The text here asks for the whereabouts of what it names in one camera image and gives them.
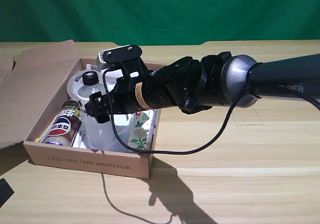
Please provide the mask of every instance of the open cardboard box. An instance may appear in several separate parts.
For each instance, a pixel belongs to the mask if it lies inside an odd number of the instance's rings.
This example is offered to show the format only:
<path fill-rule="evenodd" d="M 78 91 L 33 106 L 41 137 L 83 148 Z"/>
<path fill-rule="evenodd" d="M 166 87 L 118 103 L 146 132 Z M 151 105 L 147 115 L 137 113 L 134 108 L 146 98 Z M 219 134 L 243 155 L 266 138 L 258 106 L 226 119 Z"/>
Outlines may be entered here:
<path fill-rule="evenodd" d="M 23 142 L 33 163 L 70 170 L 148 179 L 153 155 L 96 151 L 34 142 L 69 99 L 67 83 L 96 59 L 79 58 L 72 40 L 0 56 L 0 149 Z M 146 63 L 151 70 L 164 66 Z M 153 132 L 155 147 L 160 112 Z"/>

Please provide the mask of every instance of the pepsi can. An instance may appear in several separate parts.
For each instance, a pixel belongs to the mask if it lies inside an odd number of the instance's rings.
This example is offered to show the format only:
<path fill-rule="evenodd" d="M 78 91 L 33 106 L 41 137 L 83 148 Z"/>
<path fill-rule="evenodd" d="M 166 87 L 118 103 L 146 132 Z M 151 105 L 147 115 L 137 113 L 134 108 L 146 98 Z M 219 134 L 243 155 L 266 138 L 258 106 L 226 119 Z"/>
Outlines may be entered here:
<path fill-rule="evenodd" d="M 44 143 L 70 147 L 81 121 L 82 115 L 78 102 L 66 101 L 56 116 Z"/>

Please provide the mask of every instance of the green screen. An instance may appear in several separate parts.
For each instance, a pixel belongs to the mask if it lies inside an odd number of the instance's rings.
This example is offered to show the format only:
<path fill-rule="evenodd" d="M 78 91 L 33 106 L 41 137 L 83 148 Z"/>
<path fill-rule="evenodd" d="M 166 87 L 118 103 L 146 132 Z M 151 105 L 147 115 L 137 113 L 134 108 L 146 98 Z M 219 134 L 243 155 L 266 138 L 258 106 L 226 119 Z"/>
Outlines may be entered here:
<path fill-rule="evenodd" d="M 0 0 L 1 42 L 320 39 L 320 0 Z"/>

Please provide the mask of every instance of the white bottle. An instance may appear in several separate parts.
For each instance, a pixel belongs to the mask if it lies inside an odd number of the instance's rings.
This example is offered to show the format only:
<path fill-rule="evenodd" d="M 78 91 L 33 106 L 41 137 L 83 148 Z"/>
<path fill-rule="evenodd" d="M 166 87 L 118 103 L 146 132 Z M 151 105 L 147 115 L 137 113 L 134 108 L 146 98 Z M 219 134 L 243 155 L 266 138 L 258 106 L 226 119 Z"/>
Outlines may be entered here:
<path fill-rule="evenodd" d="M 101 92 L 106 94 L 105 87 L 99 82 L 99 76 L 96 71 L 86 71 L 82 74 L 83 86 L 77 92 L 80 109 L 83 117 L 83 124 L 88 137 L 89 147 L 93 150 L 109 151 L 117 144 L 114 141 L 114 132 L 111 121 L 98 123 L 96 119 L 89 116 L 85 109 L 85 104 L 93 93 Z"/>

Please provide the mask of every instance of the wooden table surface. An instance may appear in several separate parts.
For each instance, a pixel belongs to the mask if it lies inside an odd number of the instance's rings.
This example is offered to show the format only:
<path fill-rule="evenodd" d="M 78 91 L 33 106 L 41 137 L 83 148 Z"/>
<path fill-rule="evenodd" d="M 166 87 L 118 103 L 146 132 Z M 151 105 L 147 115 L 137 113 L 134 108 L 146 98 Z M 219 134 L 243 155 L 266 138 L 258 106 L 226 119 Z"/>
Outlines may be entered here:
<path fill-rule="evenodd" d="M 43 43 L 0 43 L 20 54 Z M 115 45 L 77 43 L 81 57 Z M 170 64 L 231 51 L 268 62 L 320 50 L 320 40 L 219 41 L 142 46 L 144 61 Z M 193 115 L 163 109 L 157 149 L 190 150 L 220 128 L 227 109 Z M 225 133 L 193 155 L 156 154 L 150 180 L 28 163 L 21 145 L 0 151 L 0 175 L 15 191 L 3 224 L 319 224 L 320 113 L 304 101 L 262 99 L 237 108 Z"/>

